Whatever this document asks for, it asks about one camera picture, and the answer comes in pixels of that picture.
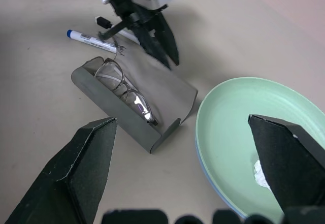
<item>blue marker cap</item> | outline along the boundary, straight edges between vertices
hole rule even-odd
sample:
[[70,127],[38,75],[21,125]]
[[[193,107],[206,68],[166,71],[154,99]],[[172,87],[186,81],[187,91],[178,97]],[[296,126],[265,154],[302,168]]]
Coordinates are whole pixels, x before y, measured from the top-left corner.
[[68,36],[69,38],[71,38],[71,37],[70,37],[71,32],[72,32],[71,29],[69,29],[68,32],[67,32],[67,36]]

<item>beige table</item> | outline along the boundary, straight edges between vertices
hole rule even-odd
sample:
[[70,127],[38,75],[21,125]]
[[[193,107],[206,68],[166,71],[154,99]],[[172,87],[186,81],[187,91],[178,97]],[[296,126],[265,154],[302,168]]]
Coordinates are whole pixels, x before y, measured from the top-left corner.
[[[321,6],[325,0],[174,0],[164,14],[180,51],[175,72],[199,90],[200,100],[226,79],[259,76],[324,110]],[[99,15],[118,21],[100,0],[0,0],[1,223],[75,131],[106,117],[70,75],[108,54],[66,37],[68,29],[94,35]],[[195,120],[194,114],[153,155],[118,129],[95,223],[112,208],[160,208],[171,222],[192,213],[209,223],[215,209],[226,207],[201,170]]]

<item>green plate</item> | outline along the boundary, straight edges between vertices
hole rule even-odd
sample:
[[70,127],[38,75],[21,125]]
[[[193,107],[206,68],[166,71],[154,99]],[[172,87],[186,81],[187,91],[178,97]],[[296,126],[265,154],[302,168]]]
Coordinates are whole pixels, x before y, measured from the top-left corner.
[[301,125],[325,148],[325,115],[308,99],[279,83],[235,78],[212,89],[197,117],[196,145],[207,178],[241,216],[261,214],[278,223],[282,210],[274,195],[254,179],[258,160],[247,123],[249,114]]

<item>eyeglasses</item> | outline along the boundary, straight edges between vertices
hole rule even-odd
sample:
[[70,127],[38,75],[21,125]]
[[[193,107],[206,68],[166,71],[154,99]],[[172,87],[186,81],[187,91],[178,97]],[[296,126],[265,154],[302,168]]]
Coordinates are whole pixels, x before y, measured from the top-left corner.
[[155,126],[158,125],[150,106],[144,99],[143,95],[124,75],[120,65],[110,58],[107,58],[105,61],[102,57],[96,57],[94,59],[98,58],[103,60],[103,64],[95,72],[94,77],[148,123],[152,123]]

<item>white marker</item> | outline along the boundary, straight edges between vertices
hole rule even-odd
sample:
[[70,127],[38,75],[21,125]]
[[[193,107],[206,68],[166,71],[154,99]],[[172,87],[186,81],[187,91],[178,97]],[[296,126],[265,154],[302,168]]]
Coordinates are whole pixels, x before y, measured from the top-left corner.
[[82,33],[79,33],[77,31],[73,31],[70,29],[67,32],[67,36],[73,40],[78,40],[78,41],[86,43],[88,45],[92,45],[94,47],[98,47],[103,50],[107,50],[109,52],[116,54],[116,47],[114,44],[102,42],[99,39],[96,39],[96,38],[88,36],[88,35],[84,35]]

